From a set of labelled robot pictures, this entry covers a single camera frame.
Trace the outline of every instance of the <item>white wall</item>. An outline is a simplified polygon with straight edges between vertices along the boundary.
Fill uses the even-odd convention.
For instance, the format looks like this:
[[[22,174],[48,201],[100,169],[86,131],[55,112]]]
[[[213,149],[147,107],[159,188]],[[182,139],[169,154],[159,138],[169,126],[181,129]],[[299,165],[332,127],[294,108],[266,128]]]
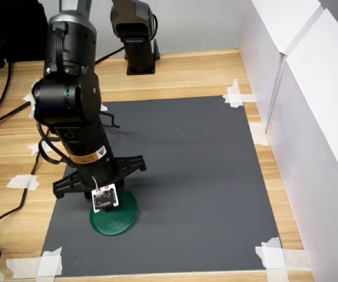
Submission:
[[[143,0],[158,18],[161,53],[237,48],[238,0]],[[39,0],[49,20],[59,0]],[[93,0],[90,20],[97,29],[97,56],[122,46],[110,22],[111,0]]]

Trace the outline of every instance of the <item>black mount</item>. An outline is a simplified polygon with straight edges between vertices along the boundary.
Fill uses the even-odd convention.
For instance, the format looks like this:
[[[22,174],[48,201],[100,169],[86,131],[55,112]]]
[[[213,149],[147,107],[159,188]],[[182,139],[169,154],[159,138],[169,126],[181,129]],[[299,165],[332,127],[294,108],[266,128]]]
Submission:
[[[160,59],[156,39],[153,41],[153,51],[151,45],[157,32],[157,17],[148,4],[138,0],[113,0],[113,3],[111,23],[114,34],[125,47],[127,75],[154,74],[156,60]]]
[[[115,184],[117,190],[124,188],[123,180],[125,177],[138,169],[142,172],[146,170],[143,156],[116,157],[114,159],[118,167],[118,173],[112,183]],[[53,193],[57,199],[63,198],[65,193],[84,192],[87,200],[90,200],[88,193],[92,190],[94,190],[94,187],[86,187],[82,184],[80,175],[77,171],[53,183]]]
[[[139,47],[139,46],[127,46],[126,47],[126,43],[125,43],[125,48],[127,48],[128,50],[132,49],[132,48],[135,48],[136,50],[134,52],[136,53],[144,53],[144,52],[140,52],[139,49],[140,48],[144,48],[144,47]],[[127,50],[126,50],[126,53],[124,55],[124,58],[128,61],[128,57],[127,57]],[[127,75],[154,75],[155,72],[156,72],[156,60],[159,60],[160,59],[160,53],[159,53],[159,50],[158,50],[158,44],[157,44],[157,40],[154,39],[153,41],[153,65],[152,66],[148,66],[147,68],[143,69],[143,70],[136,70],[134,68],[131,68],[130,67],[130,64],[128,63],[128,67],[127,67]],[[149,61],[149,60],[145,60],[144,58],[140,58],[140,57],[134,57],[134,56],[131,56],[133,58],[139,58],[142,59],[143,61]]]

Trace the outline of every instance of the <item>gray mat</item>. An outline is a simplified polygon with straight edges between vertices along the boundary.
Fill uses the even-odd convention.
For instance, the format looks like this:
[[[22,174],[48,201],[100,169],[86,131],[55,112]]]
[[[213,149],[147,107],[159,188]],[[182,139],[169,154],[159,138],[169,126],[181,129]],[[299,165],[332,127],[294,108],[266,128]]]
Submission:
[[[57,200],[43,250],[63,247],[63,276],[264,269],[255,246],[278,232],[244,108],[222,97],[106,106],[121,126],[106,128],[114,155],[148,168],[125,179],[138,219],[105,237],[82,193]]]

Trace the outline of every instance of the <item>wooden tabletop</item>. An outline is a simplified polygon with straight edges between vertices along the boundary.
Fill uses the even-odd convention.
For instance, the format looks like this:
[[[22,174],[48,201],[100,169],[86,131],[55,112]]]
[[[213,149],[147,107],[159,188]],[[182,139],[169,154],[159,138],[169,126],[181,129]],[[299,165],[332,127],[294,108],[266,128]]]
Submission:
[[[0,96],[8,68],[0,69]],[[162,55],[155,75],[127,76],[124,58],[110,58],[96,67],[102,101],[220,96],[238,79],[241,93],[251,93],[245,70],[236,49]],[[23,104],[36,79],[42,77],[43,62],[14,64],[11,86],[0,116]],[[245,104],[249,122],[260,122],[254,103]],[[30,108],[0,124],[0,215],[18,206],[22,189],[6,188],[17,174],[29,174],[35,161],[28,145],[38,143],[35,121],[28,119]],[[303,249],[295,220],[283,188],[270,146],[255,146],[283,247]],[[36,172],[39,187],[29,191],[22,210],[0,221],[0,262],[5,277],[12,277],[6,259],[39,257],[55,204],[52,182],[63,176],[65,165],[42,159]],[[290,281],[312,281],[310,272],[289,273]],[[57,278],[71,281],[73,278]],[[226,273],[159,274],[80,278],[77,281],[267,281],[265,271]]]

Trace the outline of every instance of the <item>white tag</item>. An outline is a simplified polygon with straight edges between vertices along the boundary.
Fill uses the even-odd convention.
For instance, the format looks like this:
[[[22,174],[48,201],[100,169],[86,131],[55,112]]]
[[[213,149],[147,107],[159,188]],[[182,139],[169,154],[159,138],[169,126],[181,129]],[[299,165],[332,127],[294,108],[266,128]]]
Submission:
[[[101,196],[102,194],[104,194],[104,192],[110,191],[111,189],[113,190],[113,193],[115,195],[115,202],[114,202],[113,206],[114,207],[119,206],[119,200],[118,200],[118,195],[116,194],[115,184],[110,184],[110,185],[99,188],[98,192],[96,191],[96,189],[92,190],[92,203],[93,203],[94,213],[98,213],[100,211],[95,206],[94,197],[95,196]]]

